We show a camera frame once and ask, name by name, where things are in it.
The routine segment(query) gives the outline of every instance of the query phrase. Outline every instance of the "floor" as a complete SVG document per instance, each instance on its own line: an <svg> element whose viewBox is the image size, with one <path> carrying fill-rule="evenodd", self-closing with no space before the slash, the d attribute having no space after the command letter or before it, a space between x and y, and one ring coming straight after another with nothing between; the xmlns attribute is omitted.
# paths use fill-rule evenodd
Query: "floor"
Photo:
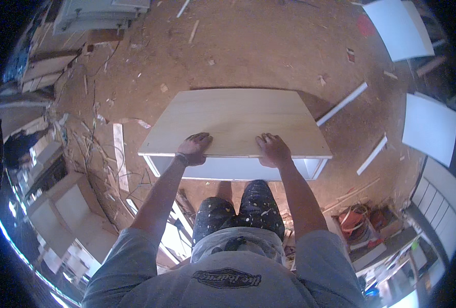
<svg viewBox="0 0 456 308"><path fill-rule="evenodd" d="M196 0L180 18L175 17L180 2L154 1L150 13L133 23L118 46L116 42L95 46L89 56L79 56L56 85L56 116L70 114L67 156L73 168L83 171L82 152L87 151L82 144L79 149L78 139L89 136L81 121L93 130L93 105L99 106L96 113L110 123L138 118L153 126L178 91L277 88L298 91L318 119L366 81L368 89L321 127L333 159L309 185L325 208L337 197L379 177L377 183L331 213L356 202L401 206L416 183L424 158L401 142L405 93L412 83L408 65L391 62L377 33L368 37L360 33L357 19L364 13L361 7L346 1L308 1L319 8L293 1L281 5L277 0ZM199 27L193 44L188 44L196 20ZM348 62L346 48L354 50L354 64ZM398 79L386 76L384 70ZM319 75L324 76L325 85ZM165 92L161 90L163 83L168 88ZM94 137L114 158L112 125L96 121ZM137 155L150 130L129 122L123 131L129 198L140 206L151 185L138 184L156 180ZM358 176L356 170L385 132L389 140L386 148ZM132 217L118 201L107 197L103 159L98 152L91 153L87 164L90 181L108 218L123 229ZM116 164L109 165L116 174ZM198 208L204 198L215 194L218 185L215 181L183 180L181 188ZM245 185L232 184L235 208ZM282 183L271 182L270 187L280 209L287 208ZM121 195L125 200L127 194Z"/></svg>

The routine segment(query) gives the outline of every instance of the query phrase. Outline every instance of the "person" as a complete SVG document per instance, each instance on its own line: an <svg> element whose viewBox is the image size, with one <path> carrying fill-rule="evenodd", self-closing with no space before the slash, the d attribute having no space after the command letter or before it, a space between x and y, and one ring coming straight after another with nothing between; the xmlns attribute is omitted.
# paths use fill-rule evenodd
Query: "person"
<svg viewBox="0 0 456 308"><path fill-rule="evenodd" d="M49 131L48 126L44 130L37 131L31 134L26 134L26 131L21 130L11 135L3 144L3 163L9 170L18 170L31 162L29 149L31 149L41 138Z"/></svg>
<svg viewBox="0 0 456 308"><path fill-rule="evenodd" d="M240 212L229 200L200 205L192 257L157 275L156 254L183 172L206 161L212 136L188 137L151 189L130 228L90 279L83 307L361 307L358 279L340 238L329 232L290 149L279 136L257 136L266 167L279 169L296 236L297 275L283 266L284 225L264 181L250 182Z"/></svg>

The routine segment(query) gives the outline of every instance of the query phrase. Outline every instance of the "leg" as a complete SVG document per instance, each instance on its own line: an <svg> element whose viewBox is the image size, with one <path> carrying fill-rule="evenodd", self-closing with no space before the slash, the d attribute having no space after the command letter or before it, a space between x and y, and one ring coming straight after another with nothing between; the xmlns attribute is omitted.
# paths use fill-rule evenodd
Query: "leg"
<svg viewBox="0 0 456 308"><path fill-rule="evenodd" d="M223 198L209 197L202 201L195 216L192 247L211 233L234 227L235 217L235 208Z"/></svg>
<svg viewBox="0 0 456 308"><path fill-rule="evenodd" d="M283 241L285 225L266 181L252 181L245 188L237 225L273 231Z"/></svg>

